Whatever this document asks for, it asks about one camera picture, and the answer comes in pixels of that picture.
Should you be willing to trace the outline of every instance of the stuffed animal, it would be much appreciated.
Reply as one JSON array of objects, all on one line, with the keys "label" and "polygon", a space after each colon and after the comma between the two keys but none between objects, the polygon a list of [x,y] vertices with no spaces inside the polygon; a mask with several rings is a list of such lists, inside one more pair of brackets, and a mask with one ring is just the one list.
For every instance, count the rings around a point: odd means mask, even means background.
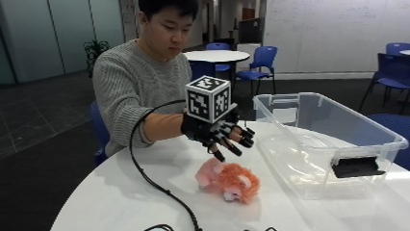
[{"label": "stuffed animal", "polygon": [[238,199],[245,204],[250,203],[260,188],[258,179],[246,168],[222,163],[217,158],[204,163],[194,178],[200,189],[216,186],[226,201]]}]

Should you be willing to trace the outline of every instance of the wire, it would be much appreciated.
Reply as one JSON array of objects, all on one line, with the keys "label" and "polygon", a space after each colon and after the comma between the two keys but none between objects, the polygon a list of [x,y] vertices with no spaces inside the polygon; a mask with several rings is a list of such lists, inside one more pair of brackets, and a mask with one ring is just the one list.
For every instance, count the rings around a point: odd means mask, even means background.
[{"label": "wire", "polygon": [[174,230],[172,229],[172,227],[170,227],[168,224],[158,224],[158,225],[154,225],[153,227],[148,228],[148,229],[144,230],[144,231],[150,231],[150,230],[153,230],[153,229],[156,229],[156,228],[161,228],[161,229],[164,229],[164,230],[166,230],[166,231],[174,231]]},{"label": "wire", "polygon": [[169,190],[165,190],[165,189],[152,180],[152,178],[145,174],[144,169],[141,168],[141,166],[140,166],[140,164],[138,164],[138,162],[137,162],[137,160],[136,160],[136,158],[134,158],[134,156],[133,156],[133,152],[132,152],[132,139],[133,139],[133,134],[134,134],[134,132],[136,132],[136,130],[137,130],[137,128],[138,128],[138,125],[140,125],[141,122],[145,120],[145,118],[146,118],[158,108],[162,108],[162,107],[165,107],[165,106],[168,106],[168,105],[172,105],[172,104],[185,103],[185,102],[186,102],[185,99],[180,99],[180,100],[170,101],[170,102],[168,102],[168,103],[165,103],[165,104],[162,104],[162,105],[154,107],[153,109],[150,109],[150,110],[144,114],[144,116],[138,119],[138,121],[137,121],[137,123],[136,123],[136,125],[133,126],[132,131],[130,131],[130,137],[129,137],[129,153],[130,153],[132,162],[133,162],[134,166],[138,168],[138,171],[140,171],[140,173],[141,173],[144,179],[145,179],[145,180],[146,180],[161,192],[164,192],[164,193],[165,193],[166,195],[169,195],[174,200],[178,201],[178,203],[180,203],[180,204],[184,206],[184,208],[188,210],[188,213],[189,213],[190,219],[192,219],[192,223],[193,223],[193,227],[194,227],[194,231],[201,231],[202,229],[198,227],[197,219],[196,219],[196,216],[194,216],[194,214],[193,214],[192,209],[189,208],[189,206],[186,205],[186,203],[184,203],[184,201],[182,201],[176,195],[173,195],[173,194],[170,193]]}]

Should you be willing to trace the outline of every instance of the black hair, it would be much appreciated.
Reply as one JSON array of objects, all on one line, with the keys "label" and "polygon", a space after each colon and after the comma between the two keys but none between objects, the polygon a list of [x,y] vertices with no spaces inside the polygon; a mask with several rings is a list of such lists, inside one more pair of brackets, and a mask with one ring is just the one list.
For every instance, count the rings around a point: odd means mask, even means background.
[{"label": "black hair", "polygon": [[180,16],[192,16],[196,19],[198,4],[197,0],[138,0],[140,11],[150,20],[152,16],[166,7],[174,7],[180,10]]}]

